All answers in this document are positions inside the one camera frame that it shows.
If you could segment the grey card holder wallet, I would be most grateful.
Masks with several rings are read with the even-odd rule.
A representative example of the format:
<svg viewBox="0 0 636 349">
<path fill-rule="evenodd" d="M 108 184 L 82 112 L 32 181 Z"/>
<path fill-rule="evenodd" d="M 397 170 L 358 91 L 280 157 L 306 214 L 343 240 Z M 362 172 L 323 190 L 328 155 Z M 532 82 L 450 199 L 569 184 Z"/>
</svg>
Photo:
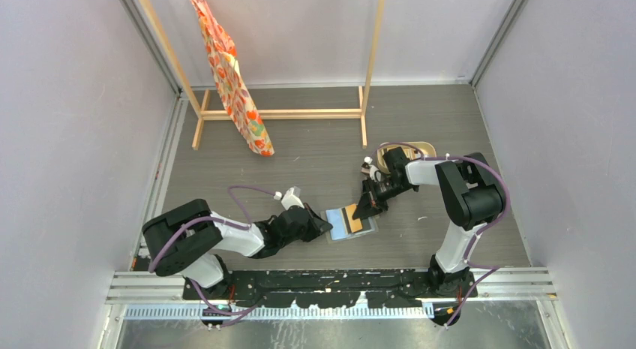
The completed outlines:
<svg viewBox="0 0 636 349">
<path fill-rule="evenodd" d="M 378 231 L 377 223 L 373 217 L 354 219 L 353 214 L 356 209 L 356 204 L 350 204 L 324 212 L 324 219 L 332 226 L 328 232 L 328 238 L 332 242 L 355 239 Z"/>
</svg>

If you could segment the gold card black stripe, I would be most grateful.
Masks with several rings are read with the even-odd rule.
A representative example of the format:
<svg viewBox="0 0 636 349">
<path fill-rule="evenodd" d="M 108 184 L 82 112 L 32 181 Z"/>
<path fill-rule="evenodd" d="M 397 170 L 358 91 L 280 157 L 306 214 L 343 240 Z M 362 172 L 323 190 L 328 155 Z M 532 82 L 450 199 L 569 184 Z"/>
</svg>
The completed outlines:
<svg viewBox="0 0 636 349">
<path fill-rule="evenodd" d="M 357 205 L 352 203 L 340 210 L 343 217 L 344 230 L 346 234 L 357 234 L 362 228 L 361 219 L 353 217 L 356 209 Z"/>
</svg>

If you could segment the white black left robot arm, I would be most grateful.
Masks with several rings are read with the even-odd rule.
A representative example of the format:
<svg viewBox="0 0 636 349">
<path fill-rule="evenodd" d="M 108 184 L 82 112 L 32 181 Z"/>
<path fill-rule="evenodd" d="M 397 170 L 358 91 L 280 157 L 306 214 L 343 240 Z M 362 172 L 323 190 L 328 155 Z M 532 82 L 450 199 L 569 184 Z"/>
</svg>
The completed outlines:
<svg viewBox="0 0 636 349">
<path fill-rule="evenodd" d="M 332 228 L 306 203 L 248 224 L 225 218 L 210 210 L 205 200 L 195 199 L 147 221 L 141 231 L 151 257 L 150 273 L 182 275 L 195 281 L 210 298 L 222 299 L 229 293 L 229 272 L 215 251 L 264 259 L 291 243 L 310 242 Z"/>
</svg>

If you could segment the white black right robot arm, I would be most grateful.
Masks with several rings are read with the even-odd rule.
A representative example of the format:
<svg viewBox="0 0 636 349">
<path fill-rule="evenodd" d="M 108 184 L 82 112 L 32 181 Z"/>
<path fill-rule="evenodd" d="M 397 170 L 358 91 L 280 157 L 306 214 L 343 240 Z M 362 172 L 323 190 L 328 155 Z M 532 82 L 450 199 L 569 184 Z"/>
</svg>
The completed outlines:
<svg viewBox="0 0 636 349">
<path fill-rule="evenodd" d="M 470 255 L 486 229 L 509 208 L 508 189 L 480 152 L 464 156 L 430 157 L 413 144 L 382 145 L 385 169 L 366 157 L 366 179 L 352 213 L 366 219 L 388 210 L 388 201 L 423 185 L 440 189 L 449 226 L 439 250 L 431 257 L 426 283 L 437 296 L 448 296 L 467 282 Z"/>
</svg>

